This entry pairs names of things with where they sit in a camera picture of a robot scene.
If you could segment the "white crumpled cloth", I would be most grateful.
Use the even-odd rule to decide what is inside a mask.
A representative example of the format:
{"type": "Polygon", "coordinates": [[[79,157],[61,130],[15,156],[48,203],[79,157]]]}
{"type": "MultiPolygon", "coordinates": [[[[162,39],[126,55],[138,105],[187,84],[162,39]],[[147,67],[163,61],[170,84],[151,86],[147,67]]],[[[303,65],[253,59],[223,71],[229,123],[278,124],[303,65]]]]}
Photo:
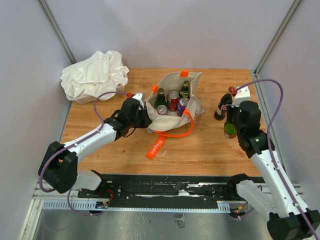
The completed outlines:
{"type": "Polygon", "coordinates": [[[128,84],[129,68],[123,64],[122,54],[115,50],[96,51],[86,60],[62,70],[61,86],[70,101],[95,97],[110,92],[101,100],[113,97],[117,87],[128,84]]]}

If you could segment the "brown cola glass bottle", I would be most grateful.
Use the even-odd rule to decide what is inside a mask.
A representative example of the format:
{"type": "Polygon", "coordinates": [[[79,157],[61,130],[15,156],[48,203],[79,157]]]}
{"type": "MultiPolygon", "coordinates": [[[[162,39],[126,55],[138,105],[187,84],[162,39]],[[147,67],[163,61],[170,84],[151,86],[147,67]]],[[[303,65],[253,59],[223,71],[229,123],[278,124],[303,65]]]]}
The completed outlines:
{"type": "Polygon", "coordinates": [[[233,97],[236,95],[235,88],[230,86],[225,95],[223,95],[218,103],[217,110],[214,112],[214,118],[218,121],[222,121],[227,113],[227,104],[230,104],[233,97]]]}

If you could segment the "aluminium corner post right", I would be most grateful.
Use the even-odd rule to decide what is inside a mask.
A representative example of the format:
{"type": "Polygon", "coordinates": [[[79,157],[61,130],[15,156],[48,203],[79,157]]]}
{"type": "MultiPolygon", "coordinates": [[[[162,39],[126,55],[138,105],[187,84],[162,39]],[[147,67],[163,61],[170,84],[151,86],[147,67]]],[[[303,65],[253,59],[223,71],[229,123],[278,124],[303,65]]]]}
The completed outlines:
{"type": "Polygon", "coordinates": [[[294,16],[298,12],[299,8],[303,4],[304,0],[294,0],[290,5],[288,11],[286,12],[282,22],[280,23],[279,27],[277,28],[272,40],[270,41],[268,47],[266,48],[262,58],[260,59],[257,67],[252,72],[254,76],[258,76],[261,70],[263,69],[264,65],[266,64],[267,60],[271,56],[273,50],[276,48],[277,44],[279,43],[280,39],[284,35],[287,27],[289,26],[290,22],[293,20],[294,16]]]}

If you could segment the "aluminium corner post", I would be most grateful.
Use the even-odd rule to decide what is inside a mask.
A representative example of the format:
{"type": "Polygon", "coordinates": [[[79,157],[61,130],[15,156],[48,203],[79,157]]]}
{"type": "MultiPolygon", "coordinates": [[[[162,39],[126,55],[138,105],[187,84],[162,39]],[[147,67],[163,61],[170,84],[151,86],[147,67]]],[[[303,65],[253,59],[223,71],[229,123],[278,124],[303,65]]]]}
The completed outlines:
{"type": "Polygon", "coordinates": [[[55,34],[60,46],[62,47],[62,50],[64,51],[68,61],[71,64],[75,64],[76,63],[76,59],[71,51],[71,48],[69,46],[69,44],[67,43],[65,36],[61,30],[61,28],[59,27],[59,24],[49,6],[49,4],[47,3],[46,0],[36,0],[36,2],[38,3],[40,9],[42,10],[47,22],[49,23],[53,33],[55,34]]]}
{"type": "Polygon", "coordinates": [[[258,76],[261,70],[263,69],[264,65],[266,64],[267,60],[271,56],[273,50],[276,48],[277,44],[279,43],[280,39],[284,35],[287,27],[289,26],[290,22],[293,20],[294,16],[298,12],[299,8],[303,4],[304,0],[294,0],[290,5],[288,11],[286,12],[282,22],[280,23],[279,27],[277,28],[272,40],[270,41],[268,47],[266,48],[262,58],[260,59],[257,67],[252,72],[254,76],[258,76]]]}

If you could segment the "beige canvas tote bag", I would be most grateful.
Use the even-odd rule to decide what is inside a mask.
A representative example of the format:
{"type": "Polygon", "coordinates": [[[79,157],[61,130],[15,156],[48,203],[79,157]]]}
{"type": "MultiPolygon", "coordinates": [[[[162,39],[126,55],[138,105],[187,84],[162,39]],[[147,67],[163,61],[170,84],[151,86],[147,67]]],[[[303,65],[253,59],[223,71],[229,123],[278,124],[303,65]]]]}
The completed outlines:
{"type": "Polygon", "coordinates": [[[205,112],[204,106],[201,101],[196,97],[196,90],[201,78],[200,72],[189,72],[183,70],[181,72],[172,72],[167,74],[160,82],[152,87],[152,92],[146,99],[146,109],[149,118],[152,123],[147,127],[149,133],[155,133],[158,138],[153,144],[151,149],[146,154],[148,159],[153,159],[167,138],[184,138],[187,137],[195,126],[195,120],[198,115],[205,112]],[[165,114],[160,114],[156,108],[156,99],[158,96],[158,90],[164,90],[164,96],[167,97],[171,91],[181,90],[183,82],[189,82],[190,99],[182,111],[181,116],[178,113],[169,111],[165,114]],[[169,130],[180,128],[190,123],[190,127],[187,132],[181,134],[169,134],[169,130]]]}

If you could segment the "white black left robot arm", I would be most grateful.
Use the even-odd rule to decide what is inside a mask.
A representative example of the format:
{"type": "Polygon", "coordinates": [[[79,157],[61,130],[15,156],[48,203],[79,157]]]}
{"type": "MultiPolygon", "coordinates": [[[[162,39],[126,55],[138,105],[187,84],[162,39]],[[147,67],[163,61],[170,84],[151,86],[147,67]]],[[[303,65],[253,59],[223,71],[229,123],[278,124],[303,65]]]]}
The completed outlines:
{"type": "Polygon", "coordinates": [[[72,188],[89,190],[96,198],[107,193],[107,185],[95,171],[79,171],[78,165],[88,155],[122,137],[130,136],[135,129],[145,129],[151,124],[144,104],[144,94],[128,97],[121,109],[81,137],[65,142],[52,142],[38,170],[39,186],[45,193],[57,191],[64,194],[72,188]]]}

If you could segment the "aluminium corner post left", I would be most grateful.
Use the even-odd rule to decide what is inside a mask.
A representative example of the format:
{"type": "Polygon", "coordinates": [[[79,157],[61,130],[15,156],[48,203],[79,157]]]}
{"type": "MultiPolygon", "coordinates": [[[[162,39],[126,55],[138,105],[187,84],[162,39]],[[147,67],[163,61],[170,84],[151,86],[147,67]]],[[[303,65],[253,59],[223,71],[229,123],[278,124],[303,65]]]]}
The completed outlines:
{"type": "Polygon", "coordinates": [[[59,24],[49,6],[49,4],[47,3],[46,0],[36,0],[36,2],[38,3],[40,9],[42,10],[47,22],[49,23],[53,33],[55,34],[60,46],[62,47],[62,50],[64,51],[68,61],[71,64],[75,64],[76,63],[76,59],[71,51],[71,48],[69,46],[69,44],[67,43],[65,36],[61,30],[61,28],[59,27],[59,24]]]}

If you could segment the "green glass bottle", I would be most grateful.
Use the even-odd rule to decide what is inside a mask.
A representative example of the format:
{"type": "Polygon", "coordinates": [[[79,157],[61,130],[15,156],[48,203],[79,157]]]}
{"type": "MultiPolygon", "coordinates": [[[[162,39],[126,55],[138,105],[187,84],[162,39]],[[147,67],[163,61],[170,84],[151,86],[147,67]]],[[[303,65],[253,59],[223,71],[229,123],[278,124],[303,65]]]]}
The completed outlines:
{"type": "Polygon", "coordinates": [[[190,98],[190,82],[188,80],[183,82],[182,88],[179,91],[179,98],[190,98]]]}
{"type": "Polygon", "coordinates": [[[168,106],[167,99],[165,96],[165,91],[163,88],[159,88],[157,91],[157,97],[155,100],[155,107],[157,108],[159,106],[166,106],[166,107],[168,106]]]}
{"type": "Polygon", "coordinates": [[[234,126],[233,113],[233,108],[231,106],[228,106],[225,115],[226,119],[223,126],[224,136],[228,139],[233,139],[237,136],[237,132],[234,126]]]}

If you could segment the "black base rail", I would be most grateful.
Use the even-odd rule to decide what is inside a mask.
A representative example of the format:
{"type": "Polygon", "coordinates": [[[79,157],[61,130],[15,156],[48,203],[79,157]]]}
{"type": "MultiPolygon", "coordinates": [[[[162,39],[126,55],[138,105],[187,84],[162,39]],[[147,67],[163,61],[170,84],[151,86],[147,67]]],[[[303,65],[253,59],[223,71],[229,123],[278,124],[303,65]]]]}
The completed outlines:
{"type": "Polygon", "coordinates": [[[230,176],[103,174],[97,190],[79,198],[107,199],[111,206],[141,209],[214,209],[219,201],[243,202],[230,176]]]}

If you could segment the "red soda can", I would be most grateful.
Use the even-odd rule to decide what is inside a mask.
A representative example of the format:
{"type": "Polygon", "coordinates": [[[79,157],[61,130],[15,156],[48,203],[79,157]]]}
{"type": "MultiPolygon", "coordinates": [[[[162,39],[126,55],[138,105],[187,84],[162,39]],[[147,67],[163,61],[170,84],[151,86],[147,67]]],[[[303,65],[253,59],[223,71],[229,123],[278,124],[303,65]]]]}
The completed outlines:
{"type": "Polygon", "coordinates": [[[177,91],[170,91],[167,95],[167,101],[168,101],[168,110],[170,112],[177,111],[177,104],[179,101],[179,93],[177,91]]]}
{"type": "Polygon", "coordinates": [[[163,105],[163,104],[157,106],[156,111],[159,115],[167,115],[168,114],[168,108],[166,105],[163,105]]]}

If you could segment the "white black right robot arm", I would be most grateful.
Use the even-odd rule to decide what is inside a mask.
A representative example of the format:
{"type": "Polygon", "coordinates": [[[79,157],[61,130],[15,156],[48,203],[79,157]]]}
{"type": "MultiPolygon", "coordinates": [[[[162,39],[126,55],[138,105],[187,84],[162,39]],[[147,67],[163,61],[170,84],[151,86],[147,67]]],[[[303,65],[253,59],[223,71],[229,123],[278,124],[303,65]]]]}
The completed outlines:
{"type": "Polygon", "coordinates": [[[259,169],[270,195],[259,190],[245,174],[235,176],[226,188],[232,200],[245,199],[261,216],[274,240],[305,240],[319,236],[320,213],[311,210],[299,196],[280,164],[270,136],[260,128],[261,111],[257,103],[243,101],[228,105],[226,122],[234,126],[238,143],[259,169]]]}

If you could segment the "purple soda can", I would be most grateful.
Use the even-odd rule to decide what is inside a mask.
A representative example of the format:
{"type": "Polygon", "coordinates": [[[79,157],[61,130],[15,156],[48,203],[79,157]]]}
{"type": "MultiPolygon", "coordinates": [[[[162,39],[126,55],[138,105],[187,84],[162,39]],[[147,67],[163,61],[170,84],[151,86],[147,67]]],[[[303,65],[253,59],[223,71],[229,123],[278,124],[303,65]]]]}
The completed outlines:
{"type": "Polygon", "coordinates": [[[177,115],[181,117],[183,115],[183,112],[185,111],[187,105],[189,103],[189,99],[186,97],[182,97],[179,99],[177,103],[177,115]]]}

